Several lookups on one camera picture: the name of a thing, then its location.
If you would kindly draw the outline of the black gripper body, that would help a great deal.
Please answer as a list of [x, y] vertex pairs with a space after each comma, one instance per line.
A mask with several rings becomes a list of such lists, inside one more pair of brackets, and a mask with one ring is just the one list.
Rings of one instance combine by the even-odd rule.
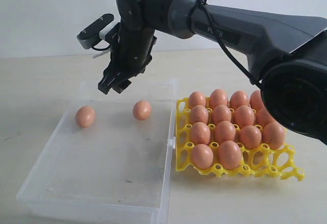
[[119, 22], [105, 35], [110, 44], [110, 62], [98, 83], [102, 93], [107, 94], [110, 89], [122, 93], [131, 84], [131, 78], [145, 72], [157, 40], [154, 32], [153, 28], [130, 30]]

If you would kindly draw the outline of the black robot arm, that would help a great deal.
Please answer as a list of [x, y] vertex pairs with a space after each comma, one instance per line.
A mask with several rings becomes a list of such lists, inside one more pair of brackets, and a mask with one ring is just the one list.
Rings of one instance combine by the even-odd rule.
[[116, 0], [110, 63], [98, 88], [121, 93], [151, 61], [154, 32], [220, 45], [287, 129], [326, 142], [326, 19], [209, 5], [207, 0]]

